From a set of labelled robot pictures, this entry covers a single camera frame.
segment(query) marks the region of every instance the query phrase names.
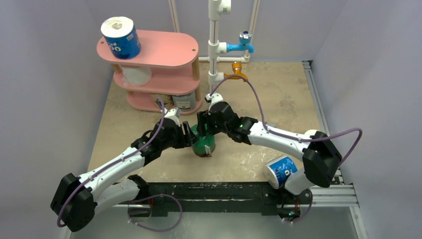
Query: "gray wall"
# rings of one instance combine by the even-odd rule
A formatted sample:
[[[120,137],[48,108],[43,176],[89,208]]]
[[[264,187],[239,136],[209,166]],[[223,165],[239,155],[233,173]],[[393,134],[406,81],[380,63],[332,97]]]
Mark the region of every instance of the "gray wall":
[[[110,83],[83,0],[0,7],[0,232],[57,238],[60,179],[86,171]]]
[[[330,130],[360,126],[342,167],[369,238],[421,238],[422,2],[348,0],[312,64]],[[345,152],[353,141],[338,140]]]
[[[86,0],[97,24],[112,16],[134,20],[138,29],[173,31],[168,0]],[[253,61],[313,59],[346,0],[263,0],[260,3],[253,44]],[[253,0],[232,0],[231,14],[222,15],[220,42],[238,43],[238,33],[248,29]],[[207,0],[176,0],[180,31],[199,43],[200,56],[208,56]],[[224,56],[241,56],[230,52]]]

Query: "pink shelf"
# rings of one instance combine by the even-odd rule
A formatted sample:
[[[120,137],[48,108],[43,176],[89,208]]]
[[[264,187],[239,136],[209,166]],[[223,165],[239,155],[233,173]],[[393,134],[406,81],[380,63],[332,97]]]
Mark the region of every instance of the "pink shelf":
[[[200,97],[200,99],[201,100],[197,101],[197,105],[193,110],[188,112],[182,111],[182,115],[189,115],[196,112],[201,107],[202,97]],[[149,93],[133,92],[130,95],[128,94],[127,102],[130,106],[137,110],[160,112],[160,109],[155,104],[154,100],[152,99]]]
[[[126,90],[182,96],[194,91],[200,81],[195,81],[192,75],[192,66],[178,69],[151,68],[151,80],[142,86],[125,86],[123,74],[114,73],[114,82]]]
[[[184,33],[137,30],[141,53],[128,60],[116,58],[102,37],[97,44],[97,53],[112,64],[181,68],[190,65],[198,56],[197,41]]]

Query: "blue faucet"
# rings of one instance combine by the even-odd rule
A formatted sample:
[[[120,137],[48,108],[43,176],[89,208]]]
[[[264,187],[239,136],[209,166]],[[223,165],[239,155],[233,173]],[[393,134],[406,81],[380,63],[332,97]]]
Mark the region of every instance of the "blue faucet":
[[[227,44],[227,52],[248,50],[249,53],[253,53],[254,48],[253,48],[252,44],[249,44],[251,38],[252,38],[252,33],[248,32],[248,31],[241,31],[240,36],[239,36],[240,43],[236,44],[236,45]]]

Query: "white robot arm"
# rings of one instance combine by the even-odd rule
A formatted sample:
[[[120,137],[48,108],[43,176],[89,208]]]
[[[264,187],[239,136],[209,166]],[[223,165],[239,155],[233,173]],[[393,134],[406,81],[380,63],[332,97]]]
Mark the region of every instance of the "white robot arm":
[[[220,94],[208,94],[206,100],[211,103],[209,109],[197,113],[200,136],[222,132],[235,142],[269,147],[301,160],[303,169],[289,175],[281,185],[293,195],[313,185],[329,187],[341,162],[341,155],[330,140],[303,142],[269,130],[303,140],[326,137],[326,134],[316,130],[292,133],[266,126],[257,119],[238,117]],[[85,227],[95,214],[113,205],[148,197],[144,195],[148,184],[138,175],[118,184],[115,182],[157,159],[167,148],[189,147],[198,141],[187,122],[179,123],[179,109],[165,111],[162,124],[156,123],[153,130],[144,133],[110,162],[78,177],[70,173],[62,178],[50,207],[71,231]],[[150,135],[156,133],[156,137],[148,137],[149,132]]]
[[[218,93],[206,95],[206,100],[210,103],[208,111],[198,113],[197,129],[200,135],[223,132],[236,142],[269,147],[299,159],[304,167],[290,175],[282,185],[294,195],[313,185],[329,187],[341,163],[341,154],[331,140],[304,142],[307,139],[327,137],[325,133],[311,129],[305,134],[299,134],[267,125],[265,127],[257,119],[238,117]],[[299,140],[279,136],[281,134]]]

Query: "beige floor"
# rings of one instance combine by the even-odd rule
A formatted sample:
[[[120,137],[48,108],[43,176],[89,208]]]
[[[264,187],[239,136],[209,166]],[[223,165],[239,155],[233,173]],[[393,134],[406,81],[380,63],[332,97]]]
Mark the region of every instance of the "beige floor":
[[[207,63],[200,64],[203,94],[208,91],[208,66]],[[219,63],[218,69],[230,73],[231,64]],[[299,133],[319,129],[301,63],[248,63],[243,65],[242,71],[256,88],[267,122]],[[256,100],[246,83],[227,81],[219,88],[219,93],[239,116],[260,119]],[[159,113],[131,108],[125,95],[125,90],[111,84],[90,170],[113,159],[160,119]],[[203,103],[200,110],[207,107],[207,103]],[[185,120],[193,126],[196,114],[181,116],[181,121]],[[225,134],[216,135],[215,141],[216,149],[210,158],[197,157],[191,148],[167,149],[160,158],[135,173],[149,182],[266,181],[262,166],[284,154],[261,146],[236,143]]]

